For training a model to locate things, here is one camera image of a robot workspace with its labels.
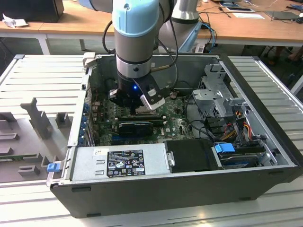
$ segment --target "desk leg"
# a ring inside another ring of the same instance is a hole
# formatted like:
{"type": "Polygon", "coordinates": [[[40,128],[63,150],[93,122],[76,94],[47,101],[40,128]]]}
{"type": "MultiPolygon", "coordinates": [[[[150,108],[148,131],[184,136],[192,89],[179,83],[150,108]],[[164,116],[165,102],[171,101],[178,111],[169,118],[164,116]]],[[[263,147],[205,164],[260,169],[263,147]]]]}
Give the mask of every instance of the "desk leg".
{"type": "Polygon", "coordinates": [[[80,39],[80,46],[81,46],[81,50],[82,51],[85,51],[86,48],[85,48],[85,43],[84,43],[84,40],[83,39],[80,39]]]}
{"type": "Polygon", "coordinates": [[[303,75],[300,77],[298,82],[294,85],[294,87],[291,89],[291,92],[296,96],[298,92],[302,89],[303,87],[303,75]]]}
{"type": "Polygon", "coordinates": [[[40,37],[38,38],[38,41],[40,43],[43,54],[51,54],[49,51],[50,45],[48,39],[46,37],[40,37]]]}

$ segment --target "red wire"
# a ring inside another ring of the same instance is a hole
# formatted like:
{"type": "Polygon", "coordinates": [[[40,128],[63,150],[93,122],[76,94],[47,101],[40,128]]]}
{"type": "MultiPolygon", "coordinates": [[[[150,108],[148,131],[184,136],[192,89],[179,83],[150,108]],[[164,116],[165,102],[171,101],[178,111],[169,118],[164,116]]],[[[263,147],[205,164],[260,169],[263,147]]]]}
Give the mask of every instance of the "red wire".
{"type": "Polygon", "coordinates": [[[227,127],[228,126],[231,126],[232,124],[231,123],[229,123],[226,127],[225,127],[225,129],[224,129],[224,136],[226,136],[226,130],[227,130],[227,127]]]}

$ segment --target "white paper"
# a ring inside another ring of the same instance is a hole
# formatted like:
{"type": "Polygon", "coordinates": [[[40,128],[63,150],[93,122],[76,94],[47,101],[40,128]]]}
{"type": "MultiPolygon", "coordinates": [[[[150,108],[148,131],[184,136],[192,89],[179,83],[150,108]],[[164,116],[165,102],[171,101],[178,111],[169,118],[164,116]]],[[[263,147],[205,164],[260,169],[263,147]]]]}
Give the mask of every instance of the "white paper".
{"type": "Polygon", "coordinates": [[[24,19],[12,19],[12,18],[5,16],[4,14],[3,14],[2,21],[6,24],[6,26],[12,27],[12,28],[28,25],[28,23],[24,19]]]}
{"type": "Polygon", "coordinates": [[[265,19],[260,14],[252,13],[232,13],[237,18],[265,19]]]}

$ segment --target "power supply label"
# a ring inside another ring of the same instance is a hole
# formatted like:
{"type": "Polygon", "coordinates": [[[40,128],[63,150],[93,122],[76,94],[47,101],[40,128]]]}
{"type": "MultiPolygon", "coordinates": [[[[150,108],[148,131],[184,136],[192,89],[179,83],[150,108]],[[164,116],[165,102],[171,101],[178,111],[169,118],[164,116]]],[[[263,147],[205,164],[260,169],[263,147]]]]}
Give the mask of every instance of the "power supply label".
{"type": "Polygon", "coordinates": [[[145,175],[143,150],[110,151],[107,153],[107,176],[145,175]]]}

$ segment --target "blue latch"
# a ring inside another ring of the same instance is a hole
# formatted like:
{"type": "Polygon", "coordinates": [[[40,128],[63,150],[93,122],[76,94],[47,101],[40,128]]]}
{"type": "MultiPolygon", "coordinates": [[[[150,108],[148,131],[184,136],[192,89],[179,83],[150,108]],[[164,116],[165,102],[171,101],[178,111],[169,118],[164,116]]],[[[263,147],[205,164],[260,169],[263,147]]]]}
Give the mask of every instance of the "blue latch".
{"type": "Polygon", "coordinates": [[[60,163],[50,163],[48,164],[47,166],[47,171],[49,173],[52,173],[52,172],[60,172],[60,163]]]}
{"type": "Polygon", "coordinates": [[[232,153],[235,152],[235,148],[231,143],[219,143],[214,147],[217,153],[232,153]]]}

